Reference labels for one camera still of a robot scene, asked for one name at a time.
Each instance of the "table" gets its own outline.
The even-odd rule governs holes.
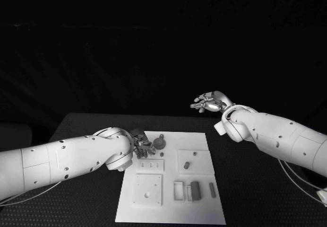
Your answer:
[[[51,142],[91,135],[107,127],[127,131],[205,132],[212,154],[217,184],[227,226],[327,226],[327,210],[296,187],[279,160],[254,143],[237,143],[220,136],[218,118],[71,113]],[[116,223],[124,172],[103,166],[96,172],[63,182],[50,192],[25,203],[5,207],[0,226],[173,226],[171,224]],[[299,184],[318,197],[315,189]],[[37,189],[14,202],[45,191]]]

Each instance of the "robotic hand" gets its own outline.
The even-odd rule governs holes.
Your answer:
[[[263,152],[327,177],[327,135],[287,118],[237,105],[220,91],[201,95],[195,102],[191,107],[201,113],[222,112],[215,125],[220,135],[228,133],[235,142],[254,142]]]
[[[124,171],[139,158],[155,154],[143,129],[130,133],[107,128],[94,135],[0,152],[0,201],[39,187],[94,172],[103,164]]]

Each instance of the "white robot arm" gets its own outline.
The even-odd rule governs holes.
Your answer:
[[[237,105],[220,91],[201,95],[195,102],[191,107],[201,113],[205,109],[224,113],[215,125],[220,135],[228,133],[235,142],[254,142],[263,152],[327,177],[327,135],[287,118]]]
[[[156,152],[148,138],[149,147],[140,142],[145,136],[140,129],[130,134],[107,128],[90,136],[0,152],[0,201],[96,171],[103,164],[124,171],[133,164],[133,152],[139,155],[148,148]]]

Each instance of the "white cable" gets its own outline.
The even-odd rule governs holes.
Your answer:
[[[318,202],[320,202],[322,204],[327,205],[327,203],[322,202],[322,201],[320,201],[313,195],[310,195],[309,192],[299,186],[299,184],[296,183],[296,181],[294,181],[293,178],[290,177],[289,172],[287,172],[287,170],[286,170],[283,164],[282,164],[282,167],[283,167],[283,169],[284,169],[284,172],[286,172],[286,174],[287,174],[290,180],[292,180],[293,183],[297,185],[297,187],[302,189],[302,191],[303,191],[303,192],[305,192],[305,193],[306,193]]]
[[[45,192],[42,192],[39,195],[42,195],[44,193],[47,193],[47,192],[48,192],[60,183],[61,183],[61,182],[58,182],[58,183],[57,183]],[[37,198],[39,195],[34,196],[32,198],[29,198],[29,199],[27,199],[27,200],[24,200],[24,201],[19,201],[19,202],[15,202],[15,203],[6,204],[6,205],[0,205],[0,207],[11,206],[11,205],[15,205],[15,204],[18,204],[18,203],[27,202],[28,200]]]
[[[0,205],[3,204],[3,203],[6,203],[8,201],[11,201],[14,198],[16,198],[16,197],[19,197],[21,195],[24,195],[25,194],[25,192],[24,193],[19,193],[18,195],[15,195],[14,197],[11,197],[9,199],[6,199],[3,202],[0,202]]]
[[[312,185],[315,188],[318,188],[318,189],[323,190],[325,192],[327,192],[327,190],[325,190],[323,188],[318,187],[318,186],[313,185],[310,182],[307,182],[307,181],[297,175],[297,173],[296,173],[294,170],[292,169],[292,167],[290,167],[290,165],[289,165],[287,162],[286,162],[286,164],[287,164],[287,166],[289,166],[290,171],[294,173],[294,175],[299,177],[299,179],[300,179],[302,181],[305,181],[305,182],[306,182],[309,185]]]

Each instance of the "black background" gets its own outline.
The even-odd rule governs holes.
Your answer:
[[[60,7],[0,23],[0,120],[32,127],[34,144],[50,141],[71,112],[220,121],[220,113],[189,108],[215,90],[327,134],[322,3]]]

